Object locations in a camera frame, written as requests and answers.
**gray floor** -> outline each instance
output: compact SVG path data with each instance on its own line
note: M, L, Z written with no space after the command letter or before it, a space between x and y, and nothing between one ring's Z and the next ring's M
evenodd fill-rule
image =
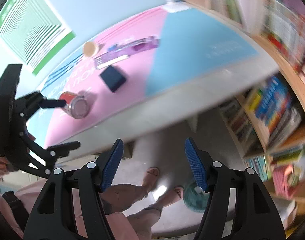
M147 168L156 166L161 177L156 189L165 186L170 189L185 185L193 178L185 156L184 142L193 137L201 150L208 151L214 160L221 161L229 168L244 170L244 164L230 137L218 110L212 109L199 118L198 132L192 133L187 122L176 124L159 132L138 138L134 145L133 157L122 160L113 184L130 183L140 185ZM155 202L153 194L135 203L124 214L134 214ZM234 191L231 194L229 209L235 206ZM195 232L203 214L192 212L181 200L163 210L161 219L152 228L154 236L179 236Z

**sandal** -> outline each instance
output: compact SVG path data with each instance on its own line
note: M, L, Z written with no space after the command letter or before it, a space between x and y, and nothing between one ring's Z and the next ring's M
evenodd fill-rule
M156 184L156 181L160 175L160 171L157 167L150 167L146 170L146 174L142 180L142 187L150 192Z
M167 207L181 200L183 196L184 196L184 188L182 186L178 186L166 192L164 195L160 196L156 204L161 204L161 206Z

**leg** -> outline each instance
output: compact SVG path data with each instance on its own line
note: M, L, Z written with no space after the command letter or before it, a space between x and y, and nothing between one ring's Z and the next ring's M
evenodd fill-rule
M143 199L146 195L147 191L142 186L120 184L110 186L101 194L101 198L111 205L111 213L115 213L127 210L133 203Z
M139 240L151 240L151 227L157 223L162 214L161 210L150 207L127 217Z
M142 181L142 186L120 184L109 187L101 194L101 198L104 202L110 204L110 207L105 208L105 211L107 212L106 215L109 213L123 212L130 208L133 203L147 196L148 192L150 192L155 185L159 173L158 168L149 168Z
M176 187L161 196L155 204L127 217L139 240L151 240L151 227L160 219L163 207L182 199L183 190L183 187Z

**red can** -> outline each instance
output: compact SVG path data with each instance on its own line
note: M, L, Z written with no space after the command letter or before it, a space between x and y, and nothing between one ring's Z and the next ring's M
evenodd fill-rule
M82 119L89 113L89 105L84 96L72 92L64 92L59 97L65 100L66 105L62 110L75 119Z

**light blue wall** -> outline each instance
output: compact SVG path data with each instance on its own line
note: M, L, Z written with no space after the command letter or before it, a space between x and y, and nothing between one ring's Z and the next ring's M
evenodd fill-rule
M70 41L36 77L23 71L18 94L34 90L66 56L111 25L136 13L165 3L165 0L50 0L76 37ZM0 75L9 63L15 63L0 49Z

